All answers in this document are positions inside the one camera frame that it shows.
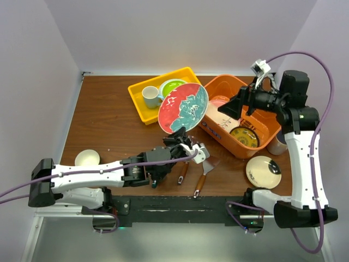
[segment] green bowl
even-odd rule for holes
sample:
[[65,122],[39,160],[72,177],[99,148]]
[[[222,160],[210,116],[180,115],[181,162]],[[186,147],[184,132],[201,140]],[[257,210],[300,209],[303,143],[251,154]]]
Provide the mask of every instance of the green bowl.
[[164,97],[167,97],[167,95],[177,88],[178,86],[186,84],[186,81],[182,79],[169,79],[162,83],[162,85],[159,88],[160,94],[162,94]]

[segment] orange plastic bin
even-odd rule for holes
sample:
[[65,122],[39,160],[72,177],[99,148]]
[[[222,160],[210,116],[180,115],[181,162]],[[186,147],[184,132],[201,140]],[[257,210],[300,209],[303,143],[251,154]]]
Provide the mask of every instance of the orange plastic bin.
[[[219,75],[205,85],[205,89],[211,100],[215,96],[226,96],[231,98],[238,93],[240,87],[246,85],[247,84],[233,75]],[[234,156],[240,159],[250,158],[257,151],[265,148],[281,129],[279,123],[276,121],[274,113],[257,109],[251,116],[247,116],[247,109],[247,106],[243,107],[240,126],[248,127],[257,134],[260,141],[259,147],[245,146],[207,115],[205,115],[200,123],[200,127],[228,149]]]

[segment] white mug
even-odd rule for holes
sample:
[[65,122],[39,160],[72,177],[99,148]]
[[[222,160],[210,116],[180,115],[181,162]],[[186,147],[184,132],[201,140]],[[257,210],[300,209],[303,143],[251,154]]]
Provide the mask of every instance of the white mug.
[[267,150],[270,152],[270,154],[274,154],[276,156],[284,153],[287,150],[287,144],[282,131],[279,131],[267,145]]
[[155,86],[147,86],[142,90],[143,100],[147,108],[153,109],[161,105],[164,97],[159,94],[159,90]]

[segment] metal spatula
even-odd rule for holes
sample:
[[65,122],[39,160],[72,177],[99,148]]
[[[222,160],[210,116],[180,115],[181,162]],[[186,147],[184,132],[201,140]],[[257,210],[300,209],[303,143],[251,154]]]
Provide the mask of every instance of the metal spatula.
[[203,167],[203,174],[200,176],[195,191],[194,191],[194,198],[197,198],[200,194],[200,191],[203,187],[203,184],[205,184],[206,175],[208,172],[210,172],[212,169],[214,169],[220,162],[220,159],[214,156],[210,156],[207,158],[204,162],[202,162]]

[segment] white plate with black pattern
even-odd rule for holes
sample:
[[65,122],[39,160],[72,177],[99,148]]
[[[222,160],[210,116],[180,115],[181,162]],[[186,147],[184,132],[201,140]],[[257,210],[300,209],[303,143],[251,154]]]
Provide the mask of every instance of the white plate with black pattern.
[[272,189],[281,181],[281,170],[278,164],[266,156],[250,159],[246,166],[246,174],[255,187]]

